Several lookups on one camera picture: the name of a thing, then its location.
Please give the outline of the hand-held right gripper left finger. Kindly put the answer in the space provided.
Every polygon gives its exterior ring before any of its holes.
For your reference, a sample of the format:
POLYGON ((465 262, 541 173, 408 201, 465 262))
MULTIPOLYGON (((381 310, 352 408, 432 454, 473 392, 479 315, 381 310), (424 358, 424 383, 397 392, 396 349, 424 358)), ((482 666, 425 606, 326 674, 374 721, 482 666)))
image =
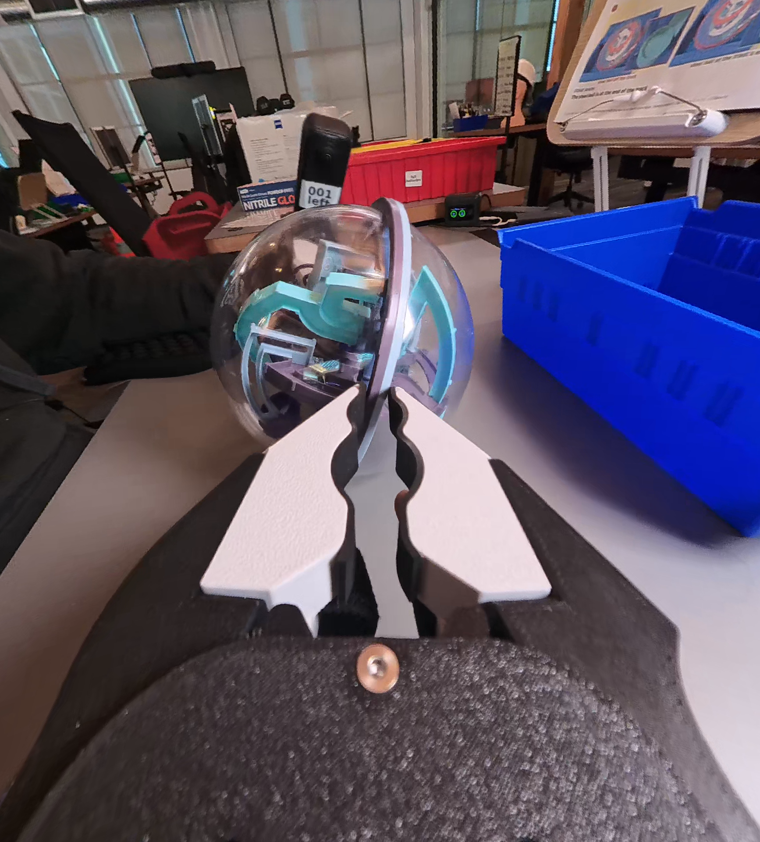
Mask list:
POLYGON ((336 397, 270 446, 200 580, 204 594, 290 605, 313 637, 355 577, 354 507, 364 387, 336 397))

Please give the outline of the wooden side table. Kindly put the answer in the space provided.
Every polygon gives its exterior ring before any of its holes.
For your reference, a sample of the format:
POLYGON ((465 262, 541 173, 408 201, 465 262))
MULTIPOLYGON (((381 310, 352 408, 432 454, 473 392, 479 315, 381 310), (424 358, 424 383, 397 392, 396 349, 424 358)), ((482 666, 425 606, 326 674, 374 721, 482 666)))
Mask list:
MULTIPOLYGON (((496 183, 491 190, 485 192, 480 208, 490 211, 510 206, 522 206, 526 202, 527 191, 527 186, 496 183)), ((409 221, 414 225, 442 221, 445 216, 445 199, 446 197, 442 196, 405 203, 409 221)), ((206 235, 204 241, 206 250, 210 254, 239 253, 269 225, 269 222, 262 224, 249 222, 241 205, 237 204, 206 235)))

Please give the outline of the clear plastic maze ball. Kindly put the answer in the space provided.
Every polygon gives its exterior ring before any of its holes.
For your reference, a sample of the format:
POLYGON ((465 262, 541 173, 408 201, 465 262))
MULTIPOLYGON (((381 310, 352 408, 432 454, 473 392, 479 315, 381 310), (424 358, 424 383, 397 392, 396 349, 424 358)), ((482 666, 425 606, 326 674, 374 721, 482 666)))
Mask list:
POLYGON ((469 384, 474 334, 458 273, 404 205, 382 198, 298 210, 258 234, 217 295, 211 358, 263 449, 363 388, 363 455, 391 387, 449 419, 469 384))

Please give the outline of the black flag panel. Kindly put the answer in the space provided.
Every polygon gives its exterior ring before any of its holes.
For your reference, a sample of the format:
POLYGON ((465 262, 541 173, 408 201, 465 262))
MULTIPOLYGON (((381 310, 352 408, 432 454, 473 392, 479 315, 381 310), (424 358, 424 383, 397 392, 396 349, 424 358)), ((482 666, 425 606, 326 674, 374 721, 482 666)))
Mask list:
POLYGON ((13 111, 13 117, 39 147, 49 165, 65 176, 95 212, 138 257, 149 257, 144 242, 151 218, 103 166, 69 123, 54 123, 13 111))

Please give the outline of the black battery charger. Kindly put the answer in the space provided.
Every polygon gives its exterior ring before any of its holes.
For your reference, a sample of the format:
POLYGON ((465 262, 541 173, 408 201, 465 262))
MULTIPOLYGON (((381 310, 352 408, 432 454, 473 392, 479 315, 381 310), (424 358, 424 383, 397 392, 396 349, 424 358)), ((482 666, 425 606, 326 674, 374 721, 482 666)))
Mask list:
POLYGON ((444 202, 444 225, 448 227, 479 226, 485 196, 481 191, 448 195, 444 202))

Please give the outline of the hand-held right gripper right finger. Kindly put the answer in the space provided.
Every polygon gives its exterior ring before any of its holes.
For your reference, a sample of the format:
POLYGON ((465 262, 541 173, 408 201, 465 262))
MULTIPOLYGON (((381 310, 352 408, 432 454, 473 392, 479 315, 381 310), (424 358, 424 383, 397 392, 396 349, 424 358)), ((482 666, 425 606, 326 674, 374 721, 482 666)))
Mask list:
POLYGON ((396 471, 398 579, 419 630, 461 610, 550 597, 553 586, 481 448, 399 387, 388 394, 396 471))

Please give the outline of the standing sign board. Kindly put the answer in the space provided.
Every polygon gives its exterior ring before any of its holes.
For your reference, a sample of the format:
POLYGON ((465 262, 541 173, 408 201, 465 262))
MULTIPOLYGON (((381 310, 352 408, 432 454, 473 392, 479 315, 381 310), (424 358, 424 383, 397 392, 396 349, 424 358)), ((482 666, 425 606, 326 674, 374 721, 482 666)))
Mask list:
POLYGON ((499 42, 493 88, 492 115, 495 118, 511 119, 515 112, 521 41, 521 36, 514 35, 499 42))

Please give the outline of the red plastic can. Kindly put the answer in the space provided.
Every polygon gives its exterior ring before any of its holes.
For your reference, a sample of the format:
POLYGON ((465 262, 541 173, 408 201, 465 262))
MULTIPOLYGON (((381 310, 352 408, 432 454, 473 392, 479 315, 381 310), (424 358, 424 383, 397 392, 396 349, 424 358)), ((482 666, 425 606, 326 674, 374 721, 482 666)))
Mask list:
POLYGON ((230 202, 193 191, 175 200, 167 213, 154 219, 143 236, 150 257, 189 260, 208 255, 206 236, 232 210, 230 202))

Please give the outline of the red plastic crate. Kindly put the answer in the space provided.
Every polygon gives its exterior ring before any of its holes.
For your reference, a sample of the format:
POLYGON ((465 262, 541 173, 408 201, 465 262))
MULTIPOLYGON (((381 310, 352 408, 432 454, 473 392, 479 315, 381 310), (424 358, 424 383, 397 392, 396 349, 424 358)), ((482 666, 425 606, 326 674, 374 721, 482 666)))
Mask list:
POLYGON ((502 136, 477 136, 360 146, 351 153, 340 203, 389 198, 408 204, 488 191, 503 144, 502 136))

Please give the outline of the dark wall monitor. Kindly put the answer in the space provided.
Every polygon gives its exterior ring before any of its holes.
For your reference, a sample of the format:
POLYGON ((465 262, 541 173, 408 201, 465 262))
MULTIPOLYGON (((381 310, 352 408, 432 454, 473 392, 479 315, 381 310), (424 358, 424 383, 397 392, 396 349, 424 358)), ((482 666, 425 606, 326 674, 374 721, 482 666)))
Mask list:
POLYGON ((201 61, 166 66, 158 73, 129 80, 128 85, 145 129, 165 163, 188 158, 180 134, 196 152, 204 150, 192 100, 206 96, 215 110, 234 109, 238 117, 255 112, 244 67, 217 69, 212 61, 201 61))

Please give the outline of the white cardboard box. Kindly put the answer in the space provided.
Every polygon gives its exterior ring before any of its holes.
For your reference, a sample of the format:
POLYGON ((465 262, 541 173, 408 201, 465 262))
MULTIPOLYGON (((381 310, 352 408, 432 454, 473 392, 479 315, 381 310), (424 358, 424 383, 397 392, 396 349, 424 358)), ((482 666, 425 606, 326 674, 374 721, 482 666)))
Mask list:
POLYGON ((295 181, 306 117, 311 113, 335 119, 341 116, 339 109, 332 105, 304 103, 303 106, 236 121, 250 184, 295 181))

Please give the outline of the printed instruction sheet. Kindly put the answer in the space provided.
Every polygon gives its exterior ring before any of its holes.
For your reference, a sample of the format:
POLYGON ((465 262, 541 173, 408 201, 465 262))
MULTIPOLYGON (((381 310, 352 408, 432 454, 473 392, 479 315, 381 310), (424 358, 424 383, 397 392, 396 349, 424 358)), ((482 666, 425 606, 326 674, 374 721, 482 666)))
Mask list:
POLYGON ((760 111, 760 1, 595 2, 564 115, 658 88, 709 110, 760 111))

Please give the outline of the blue plastic bin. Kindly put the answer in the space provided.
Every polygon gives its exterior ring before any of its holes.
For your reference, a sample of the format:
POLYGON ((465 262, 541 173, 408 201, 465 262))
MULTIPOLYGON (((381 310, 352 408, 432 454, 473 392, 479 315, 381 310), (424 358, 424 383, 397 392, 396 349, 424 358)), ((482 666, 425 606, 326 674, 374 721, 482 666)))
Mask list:
POLYGON ((504 336, 760 535, 760 204, 680 198, 499 237, 504 336))

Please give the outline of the black office chair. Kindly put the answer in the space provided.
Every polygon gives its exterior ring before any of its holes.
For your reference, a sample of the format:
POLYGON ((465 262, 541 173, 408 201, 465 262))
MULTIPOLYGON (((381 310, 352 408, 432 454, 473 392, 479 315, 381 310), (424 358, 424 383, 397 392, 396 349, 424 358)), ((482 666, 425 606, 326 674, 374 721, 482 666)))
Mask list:
POLYGON ((592 196, 583 195, 576 190, 576 184, 580 183, 583 174, 593 171, 593 157, 589 146, 560 146, 547 142, 544 169, 568 179, 566 188, 546 199, 543 202, 544 206, 561 202, 566 209, 572 210, 574 203, 579 208, 595 203, 592 196))

